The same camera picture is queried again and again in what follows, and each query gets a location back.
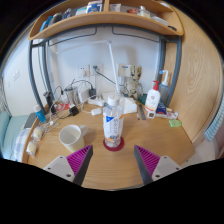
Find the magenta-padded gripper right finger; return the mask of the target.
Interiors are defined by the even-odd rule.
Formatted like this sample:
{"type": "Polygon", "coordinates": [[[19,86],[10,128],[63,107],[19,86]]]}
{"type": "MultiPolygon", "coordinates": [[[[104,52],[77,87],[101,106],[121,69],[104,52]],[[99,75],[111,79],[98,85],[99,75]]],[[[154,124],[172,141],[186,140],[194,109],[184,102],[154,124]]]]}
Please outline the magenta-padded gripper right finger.
{"type": "Polygon", "coordinates": [[[170,157],[158,156],[138,145],[134,146],[134,156],[144,185],[181,170],[170,157]]]}

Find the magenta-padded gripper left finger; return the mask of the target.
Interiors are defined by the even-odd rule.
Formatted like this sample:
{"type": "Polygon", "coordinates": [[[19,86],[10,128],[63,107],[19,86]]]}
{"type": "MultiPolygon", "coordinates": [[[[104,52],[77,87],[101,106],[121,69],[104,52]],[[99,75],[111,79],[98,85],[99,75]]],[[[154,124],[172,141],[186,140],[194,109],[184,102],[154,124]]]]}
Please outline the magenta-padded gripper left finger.
{"type": "Polygon", "coordinates": [[[58,156],[44,170],[81,186],[92,155],[93,146],[89,145],[68,156],[58,156]]]}

